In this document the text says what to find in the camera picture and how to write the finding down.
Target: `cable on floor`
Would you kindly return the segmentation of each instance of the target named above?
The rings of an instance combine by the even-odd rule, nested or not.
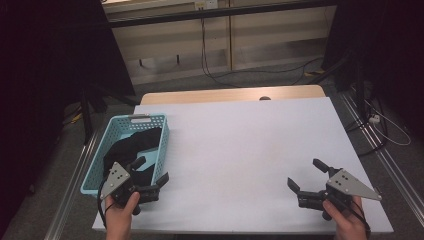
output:
[[[354,88],[354,86],[351,86],[351,89],[353,90],[353,92],[356,92],[356,89]],[[381,114],[382,115],[384,115],[384,110],[383,110],[383,106],[382,106],[382,104],[381,104],[381,101],[380,101],[380,99],[378,98],[378,97],[376,97],[376,99],[377,99],[377,102],[378,102],[378,105],[379,105],[379,108],[380,108],[380,111],[381,111]],[[367,104],[367,105],[369,105],[370,106],[370,109],[369,109],[369,111],[368,111],[368,116],[372,116],[372,114],[373,113],[371,113],[370,111],[371,110],[374,110],[375,112],[377,111],[377,109],[375,108],[375,106],[372,104],[372,103],[369,103],[369,100],[367,100],[367,99],[364,99],[364,101],[365,101],[365,103]],[[369,123],[369,119],[370,118],[368,118],[368,121],[366,121],[366,122],[364,122],[363,124],[361,124],[362,126],[358,126],[357,128],[355,128],[355,129],[359,129],[359,128],[361,128],[361,127],[365,127],[365,125],[366,124],[368,124]],[[388,136],[389,135],[389,133],[388,133],[388,128],[387,128],[387,123],[386,123],[386,119],[385,118],[383,118],[383,121],[381,122],[381,125],[382,125],[382,128],[383,128],[383,132],[384,132],[384,134],[386,135],[386,136]],[[376,147],[374,147],[373,149],[371,149],[370,151],[367,151],[367,152],[364,152],[364,153],[359,153],[359,154],[357,154],[358,155],[358,157],[364,157],[364,156],[367,156],[367,155],[369,155],[369,154],[371,154],[371,153],[374,153],[374,152],[376,152],[376,151],[378,151],[378,150],[380,150],[380,149],[382,149],[383,147],[385,147],[386,146],[386,144],[387,144],[387,139],[386,138],[384,138],[383,140],[382,140],[382,142],[378,145],[378,146],[376,146]]]
[[[218,84],[222,84],[222,85],[227,85],[227,86],[231,86],[231,87],[236,87],[236,88],[241,88],[240,86],[234,85],[234,84],[229,84],[229,83],[223,83],[217,80],[217,78],[222,78],[231,74],[236,74],[236,73],[286,73],[286,72],[292,72],[292,71],[296,71],[299,69],[302,69],[302,74],[300,75],[300,77],[294,81],[293,83],[291,83],[290,85],[295,85],[296,83],[298,83],[302,78],[303,75],[305,73],[305,68],[306,66],[308,66],[309,64],[318,61],[318,60],[322,60],[323,57],[318,57],[315,59],[312,59],[304,64],[302,64],[301,66],[292,68],[292,69],[287,69],[287,70],[280,70],[280,71],[266,71],[266,70],[242,70],[242,71],[232,71],[229,73],[224,73],[221,75],[212,75],[209,71],[209,67],[208,67],[208,62],[207,62],[207,56],[206,56],[206,30],[205,30],[205,20],[202,18],[201,19],[201,24],[202,24],[202,70],[203,73],[211,78],[212,80],[214,80],[216,83]]]
[[[100,195],[101,195],[101,192],[102,192],[102,189],[103,189],[103,185],[105,184],[106,180],[107,180],[107,177],[106,178],[103,178],[102,182],[100,183],[99,190],[97,191],[97,210],[99,211],[100,217],[101,217],[102,222],[103,222],[103,226],[105,226],[105,228],[107,228],[107,226],[106,226],[106,217],[105,217],[106,211],[103,212],[103,209],[102,209],[102,200],[100,198]]]
[[[372,107],[371,105],[370,105],[370,103],[368,103],[368,101],[365,101],[365,103],[367,104],[367,105],[369,105],[370,107]],[[401,127],[399,127],[396,123],[394,123],[392,120],[390,120],[388,117],[386,117],[386,116],[384,116],[384,114],[383,113],[381,113],[381,112],[379,112],[379,111],[377,111],[374,107],[372,107],[373,109],[374,109],[374,111],[379,115],[379,116],[381,116],[383,119],[385,119],[385,120],[387,120],[389,123],[391,123],[391,124],[393,124],[393,126],[395,126],[397,129],[399,129],[399,131],[401,131],[405,136],[406,136],[406,138],[408,139],[408,142],[407,143],[399,143],[399,142],[396,142],[395,140],[393,140],[393,139],[391,139],[391,138],[389,138],[389,136],[388,136],[388,134],[387,133],[382,133],[379,129],[378,129],[378,127],[375,125],[375,123],[373,123],[373,126],[374,126],[374,128],[375,128],[375,130],[382,136],[382,137],[384,137],[385,139],[387,139],[387,140],[389,140],[390,142],[392,142],[392,143],[394,143],[394,144],[396,144],[396,145],[399,145],[399,146],[408,146],[409,144],[411,144],[411,138],[409,137],[409,135],[401,128]]]

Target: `wire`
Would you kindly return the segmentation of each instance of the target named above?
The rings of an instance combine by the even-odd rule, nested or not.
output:
[[[107,208],[105,209],[105,215],[106,215],[107,210],[109,210],[109,208],[113,207],[113,206],[115,205],[115,203],[116,203],[116,202],[112,203],[109,207],[107,207]]]
[[[409,137],[409,135],[402,129],[402,128],[400,128],[397,124],[395,124],[392,120],[390,120],[389,118],[387,118],[386,116],[384,116],[382,113],[380,113],[379,111],[377,111],[377,110],[374,110],[377,114],[379,114],[382,118],[384,118],[385,120],[387,120],[388,122],[390,122],[391,124],[393,124],[397,129],[399,129],[403,134],[405,134],[405,136],[408,138],[408,142],[407,143],[398,143],[398,142],[396,142],[396,141],[394,141],[393,139],[391,139],[391,138],[389,138],[388,136],[387,136],[387,134],[384,134],[384,133],[382,133],[378,128],[377,128],[377,126],[375,125],[375,123],[373,123],[373,126],[374,126],[374,128],[375,128],[375,130],[382,136],[382,137],[384,137],[385,139],[387,139],[387,140],[389,140],[390,142],[392,142],[392,143],[394,143],[394,144],[397,144],[397,145],[399,145],[399,146],[408,146],[409,144],[411,144],[411,138]]]
[[[106,217],[105,217],[105,213],[106,213],[107,209],[106,209],[105,213],[103,213],[102,200],[100,199],[100,195],[101,195],[103,185],[105,184],[106,180],[107,180],[107,177],[103,178],[102,182],[100,183],[99,190],[97,191],[97,210],[99,211],[100,217],[102,218],[102,221],[103,221],[103,226],[105,226],[105,228],[107,228],[106,227]]]
[[[347,206],[346,204],[344,204],[342,201],[340,201],[338,198],[332,196],[331,194],[329,194],[329,199],[331,201],[334,201],[335,203],[341,205],[343,208],[347,209],[350,213],[352,213],[357,219],[359,219],[359,221],[361,221],[364,224],[365,227],[365,232],[367,235],[367,238],[369,238],[370,234],[371,234],[371,227],[370,225],[367,223],[367,220],[365,219],[365,214],[359,215],[356,211],[354,211],[350,206]],[[358,204],[356,204],[356,206],[359,208],[359,210],[361,211],[361,213],[363,213],[363,210],[359,207]]]
[[[300,77],[294,81],[293,83],[291,83],[290,85],[295,85],[297,82],[299,82],[304,73],[305,73],[305,68],[306,66],[308,66],[309,64],[318,61],[318,60],[322,60],[323,57],[318,57],[315,59],[312,59],[304,64],[302,64],[301,66],[292,68],[292,69],[287,69],[287,70],[280,70],[280,71],[266,71],[266,70],[242,70],[242,71],[231,71],[228,73],[224,73],[221,75],[212,75],[209,71],[209,67],[208,67],[208,61],[207,61],[207,56],[206,56],[206,30],[205,30],[205,20],[202,18],[200,19],[201,24],[202,24],[202,70],[203,73],[211,78],[212,80],[214,80],[216,83],[222,84],[222,85],[227,85],[227,86],[231,86],[231,87],[236,87],[236,88],[241,88],[240,86],[237,85],[233,85],[233,84],[229,84],[229,83],[223,83],[217,80],[217,78],[222,78],[231,74],[236,74],[236,73],[286,73],[286,72],[292,72],[292,71],[296,71],[299,69],[302,69],[302,74],[300,75]]]
[[[346,127],[344,127],[345,128],[345,131],[347,132],[347,133],[349,133],[349,132],[352,132],[352,131],[354,131],[354,130],[356,130],[356,129],[359,129],[359,128],[361,128],[361,127],[363,127],[363,126],[365,126],[368,122],[361,122],[361,124],[359,124],[359,125],[357,125],[356,127],[354,127],[354,128],[351,128],[355,123],[357,123],[357,122],[359,122],[360,121],[360,119],[359,118],[357,118],[357,119],[355,119],[353,122],[351,122],[350,124],[348,124]]]
[[[354,91],[354,92],[356,92],[356,89],[353,87],[353,85],[354,84],[352,84],[352,86],[351,86],[351,89]],[[384,113],[384,110],[383,110],[383,107],[382,107],[382,104],[381,104],[381,101],[380,101],[380,99],[378,98],[378,97],[376,97],[376,99],[377,99],[377,102],[378,102],[378,105],[379,105],[379,108],[380,108],[380,110],[381,110],[381,114],[383,114]],[[370,107],[371,107],[371,109],[372,110],[374,110],[374,111],[377,111],[377,109],[374,107],[374,105],[371,103],[369,103],[368,102],[368,100],[366,100],[366,99],[364,99],[364,101],[365,101],[365,103],[367,103]],[[387,129],[387,123],[386,123],[386,120],[383,118],[383,121],[382,121],[382,126],[383,126],[383,131],[384,131],[384,133],[385,133],[385,135],[386,136],[388,136],[388,129]],[[373,149],[371,149],[370,151],[367,151],[367,152],[364,152],[364,153],[360,153],[360,154],[357,154],[358,155],[358,157],[364,157],[364,156],[367,156],[367,155],[369,155],[369,154],[371,154],[371,153],[374,153],[374,152],[376,152],[376,151],[378,151],[378,150],[380,150],[380,149],[382,149],[383,147],[385,147],[386,146],[386,144],[387,144],[387,139],[386,138],[384,138],[383,139],[383,141],[378,145],[378,146],[376,146],[375,148],[373,148]]]
[[[212,74],[209,72],[209,67],[208,67],[208,60],[206,57],[206,40],[205,40],[205,36],[206,36],[206,31],[205,31],[205,19],[200,19],[201,23],[202,23],[202,70],[203,73],[211,78],[212,80],[214,80],[216,83],[219,83],[221,85],[226,85],[226,86],[230,86],[230,87],[235,87],[235,88],[241,88],[240,86],[234,85],[234,84],[230,84],[230,83],[223,83],[220,82],[218,80],[216,80],[216,78],[214,76],[212,76]]]

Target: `human hand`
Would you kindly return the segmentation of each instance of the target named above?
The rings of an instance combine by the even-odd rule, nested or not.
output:
[[[106,197],[106,240],[130,239],[132,212],[138,205],[140,193],[134,192],[125,208],[119,208],[112,196]]]
[[[358,215],[364,217],[362,211],[362,201],[360,197],[353,196],[353,201],[357,204],[352,203],[351,208]],[[334,221],[337,223],[337,231],[335,239],[337,240],[366,240],[367,236],[365,233],[364,224],[348,210],[341,213],[330,201],[325,200],[323,207],[327,211]]]

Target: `black cable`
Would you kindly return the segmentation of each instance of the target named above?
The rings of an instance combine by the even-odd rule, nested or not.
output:
[[[221,75],[213,76],[209,71],[207,57],[206,57],[206,30],[205,30],[205,20],[204,19],[201,19],[201,24],[202,24],[202,70],[203,70],[203,73],[207,77],[211,78],[212,80],[214,80],[218,84],[227,85],[227,86],[236,87],[236,88],[241,88],[240,86],[229,84],[229,83],[223,83],[223,82],[220,82],[216,79],[221,78],[221,77],[225,77],[225,76],[228,76],[228,75],[231,75],[231,74],[235,74],[235,73],[285,73],[285,72],[292,72],[292,71],[296,71],[298,69],[302,69],[302,74],[299,77],[299,79],[297,79],[296,81],[294,81],[293,83],[290,84],[290,85],[295,85],[297,82],[299,82],[302,79],[303,74],[305,73],[305,68],[306,68],[307,65],[309,65],[312,62],[315,62],[317,60],[323,59],[323,57],[318,57],[318,58],[312,59],[312,60],[302,64],[299,67],[295,67],[295,68],[287,69],[287,70],[280,70],[280,71],[243,70],[243,71],[232,71],[232,72],[229,72],[229,73],[224,73],[224,74],[221,74]]]
[[[103,221],[103,226],[105,226],[105,228],[107,228],[106,227],[106,218],[105,218],[105,215],[103,213],[102,200],[100,199],[100,195],[101,195],[103,185],[105,184],[106,180],[107,180],[107,177],[103,178],[102,182],[100,183],[99,190],[97,191],[97,210],[99,211],[100,217],[102,218],[102,221]]]
[[[361,127],[364,127],[367,123],[368,123],[368,122],[362,122],[361,124],[359,124],[358,126],[356,126],[356,127],[354,127],[354,128],[349,128],[349,129],[346,129],[346,128],[345,128],[345,130],[346,130],[346,132],[347,132],[347,133],[350,133],[350,132],[353,132],[353,131],[355,131],[355,130],[357,130],[357,129],[361,128]]]
[[[226,86],[230,86],[230,87],[235,87],[235,88],[241,88],[240,86],[237,86],[237,85],[234,85],[234,84],[220,82],[220,81],[216,80],[215,77],[213,77],[212,74],[209,72],[208,61],[207,61],[207,57],[206,57],[205,20],[202,18],[202,19],[200,19],[200,21],[202,23],[202,70],[203,70],[203,73],[207,77],[211,78],[214,82],[216,82],[218,84],[226,85]]]
[[[357,212],[355,212],[350,206],[347,206],[346,204],[344,204],[342,201],[340,201],[338,198],[334,197],[333,195],[329,194],[328,195],[328,199],[339,204],[340,206],[342,206],[344,209],[347,209],[351,214],[353,214],[359,221],[361,221],[364,224],[365,227],[365,233],[367,235],[367,238],[370,237],[371,235],[371,227],[370,225],[367,223],[366,219],[365,219],[365,214],[359,215]],[[359,207],[358,204],[356,204],[356,206],[359,208],[359,210],[361,211],[361,213],[363,213],[363,210]]]
[[[107,207],[107,208],[105,209],[105,215],[106,215],[107,210],[109,210],[109,208],[113,207],[113,205],[115,205],[115,203],[112,203],[109,207]]]
[[[381,104],[381,101],[380,101],[380,99],[379,99],[378,97],[376,97],[376,99],[377,99],[377,102],[378,102],[378,105],[379,105],[379,110],[380,110],[381,114],[382,114],[382,115],[384,115],[384,110],[383,110],[383,106],[382,106],[382,104]],[[370,105],[371,105],[371,108],[372,108],[374,111],[376,111],[376,109],[375,109],[375,107],[373,106],[373,104],[371,103]],[[383,118],[383,121],[381,122],[381,125],[382,125],[382,127],[383,127],[384,135],[388,136],[388,135],[389,135],[389,131],[388,131],[388,128],[387,128],[387,122],[386,122],[386,119],[385,119],[385,118]],[[375,148],[371,149],[371,150],[370,150],[370,151],[368,151],[368,152],[358,154],[358,157],[364,157],[364,156],[367,156],[367,155],[369,155],[369,154],[371,154],[371,153],[374,153],[374,152],[376,152],[376,151],[378,151],[378,150],[382,149],[383,147],[385,147],[385,146],[386,146],[386,144],[387,144],[387,139],[386,139],[386,138],[383,138],[383,140],[382,140],[382,142],[380,143],[380,145],[378,145],[377,147],[375,147]]]
[[[344,126],[343,128],[344,128],[345,130],[348,130],[348,129],[349,129],[349,128],[351,128],[353,125],[355,125],[355,123],[357,123],[358,121],[359,121],[359,119],[357,118],[357,119],[353,120],[353,122],[351,122],[351,123],[349,123],[348,125]]]
[[[362,214],[362,217],[365,219],[365,213],[364,213],[364,210],[362,210],[362,208],[355,202],[355,201],[352,201],[352,203],[353,204],[355,204],[356,205],[356,207],[359,209],[359,211],[361,212],[361,214]]]

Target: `black cloth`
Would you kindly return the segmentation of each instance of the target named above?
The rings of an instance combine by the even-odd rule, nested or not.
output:
[[[139,187],[150,186],[152,183],[155,166],[156,164],[153,164],[143,171],[133,171],[131,173],[133,184]]]
[[[128,164],[137,159],[138,152],[157,148],[161,133],[161,128],[151,128],[115,142],[103,158],[103,177],[109,175],[109,169],[112,168],[114,162],[118,162],[126,168]]]

